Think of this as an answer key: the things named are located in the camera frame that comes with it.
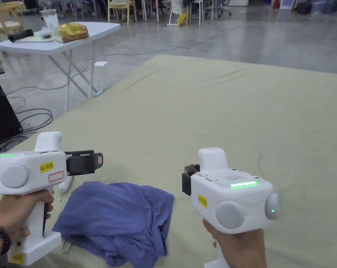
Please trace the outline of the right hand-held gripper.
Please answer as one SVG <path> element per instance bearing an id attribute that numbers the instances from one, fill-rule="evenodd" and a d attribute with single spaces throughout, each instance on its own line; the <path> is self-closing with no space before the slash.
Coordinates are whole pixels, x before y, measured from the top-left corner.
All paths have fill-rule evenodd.
<path id="1" fill-rule="evenodd" d="M 182 191 L 191 197 L 192 206 L 216 230 L 239 234 L 264 229 L 278 215 L 278 194 L 263 178 L 228 167 L 220 148 L 203 148 L 199 164 L 185 167 Z M 205 268 L 230 268 L 220 246 L 217 258 Z"/>

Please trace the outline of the person's right hand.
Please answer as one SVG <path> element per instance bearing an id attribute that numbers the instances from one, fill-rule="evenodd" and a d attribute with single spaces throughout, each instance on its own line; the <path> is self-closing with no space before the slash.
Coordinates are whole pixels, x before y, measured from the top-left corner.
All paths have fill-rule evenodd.
<path id="1" fill-rule="evenodd" d="M 223 257 L 229 267 L 267 267 L 263 229 L 239 234 L 227 234 L 219 232 L 204 219 L 202 223 L 215 240 L 213 246 L 220 246 Z"/>

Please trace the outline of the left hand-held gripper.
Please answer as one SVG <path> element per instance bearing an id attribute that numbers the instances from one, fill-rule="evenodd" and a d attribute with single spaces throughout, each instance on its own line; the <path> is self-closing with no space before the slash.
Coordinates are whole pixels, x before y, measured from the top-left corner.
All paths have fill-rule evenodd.
<path id="1" fill-rule="evenodd" d="M 26 195 L 44 189 L 52 193 L 57 184 L 66 191 L 73 176 L 92 174 L 102 167 L 102 153 L 64 152 L 61 139 L 61 132 L 43 132 L 34 150 L 0 154 L 0 194 Z M 25 223 L 30 235 L 10 248 L 10 263 L 33 264 L 61 245 L 61 233 L 45 230 L 47 212 L 44 202 L 35 205 Z"/>

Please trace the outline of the person's left hand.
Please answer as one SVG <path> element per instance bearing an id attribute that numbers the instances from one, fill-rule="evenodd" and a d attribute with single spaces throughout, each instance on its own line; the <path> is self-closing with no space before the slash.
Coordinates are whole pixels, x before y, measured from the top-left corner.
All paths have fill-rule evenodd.
<path id="1" fill-rule="evenodd" d="M 3 195 L 0 200 L 0 228 L 9 236 L 11 244 L 30 235 L 30 230 L 25 227 L 25 222 L 39 202 L 48 203 L 48 213 L 53 210 L 54 198 L 48 190 L 41 190 L 27 195 Z"/>

